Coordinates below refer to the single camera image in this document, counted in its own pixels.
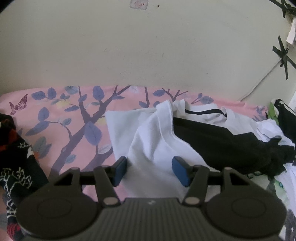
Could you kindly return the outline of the pink floral bed sheet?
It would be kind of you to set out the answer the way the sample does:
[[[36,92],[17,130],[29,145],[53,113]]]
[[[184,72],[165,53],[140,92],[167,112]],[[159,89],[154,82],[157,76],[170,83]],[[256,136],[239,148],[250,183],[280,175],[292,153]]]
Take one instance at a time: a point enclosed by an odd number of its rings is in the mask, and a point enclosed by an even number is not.
[[[114,162],[105,111],[153,108],[165,100],[182,99],[194,105],[213,103],[256,121],[266,118],[265,106],[204,93],[139,86],[20,90],[1,96],[1,113],[13,118],[16,131],[32,147],[47,177],[53,178],[72,167],[91,171]]]

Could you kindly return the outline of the wall socket plate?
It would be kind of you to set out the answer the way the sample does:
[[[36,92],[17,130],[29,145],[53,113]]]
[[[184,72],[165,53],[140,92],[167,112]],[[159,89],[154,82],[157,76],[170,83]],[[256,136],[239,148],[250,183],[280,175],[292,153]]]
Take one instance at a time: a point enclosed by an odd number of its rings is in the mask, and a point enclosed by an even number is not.
[[[145,11],[147,9],[148,3],[148,0],[131,0],[129,6],[131,9],[141,9]]]

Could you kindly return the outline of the black patterned garment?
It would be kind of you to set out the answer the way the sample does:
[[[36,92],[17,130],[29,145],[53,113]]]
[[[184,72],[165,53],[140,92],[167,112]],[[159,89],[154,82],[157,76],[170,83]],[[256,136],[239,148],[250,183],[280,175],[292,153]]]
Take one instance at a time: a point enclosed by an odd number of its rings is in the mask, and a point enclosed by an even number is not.
[[[13,118],[1,114],[1,187],[7,196],[6,230],[12,240],[23,238],[16,219],[18,205],[47,183],[32,147],[16,132]]]

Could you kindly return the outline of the white shirt black stripe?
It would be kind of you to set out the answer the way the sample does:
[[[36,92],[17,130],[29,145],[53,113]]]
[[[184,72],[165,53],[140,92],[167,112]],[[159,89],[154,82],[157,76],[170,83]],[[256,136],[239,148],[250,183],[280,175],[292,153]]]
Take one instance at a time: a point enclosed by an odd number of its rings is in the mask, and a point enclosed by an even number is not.
[[[232,134],[254,133],[258,135],[258,124],[248,116],[216,104],[190,105],[185,100],[172,103],[174,117],[227,128]]]

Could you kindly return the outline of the white t-shirt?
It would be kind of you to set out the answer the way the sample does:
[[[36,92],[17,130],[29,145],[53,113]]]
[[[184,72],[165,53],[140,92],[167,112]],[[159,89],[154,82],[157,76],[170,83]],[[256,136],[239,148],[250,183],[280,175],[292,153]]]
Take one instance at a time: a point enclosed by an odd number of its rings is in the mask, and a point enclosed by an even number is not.
[[[203,158],[175,136],[173,117],[196,121],[191,111],[216,109],[216,104],[190,105],[184,100],[164,101],[155,108],[108,111],[105,114],[114,156],[125,156],[128,169],[121,182],[128,197],[182,199],[187,189],[174,175],[171,162],[180,156],[190,165],[206,166]]]

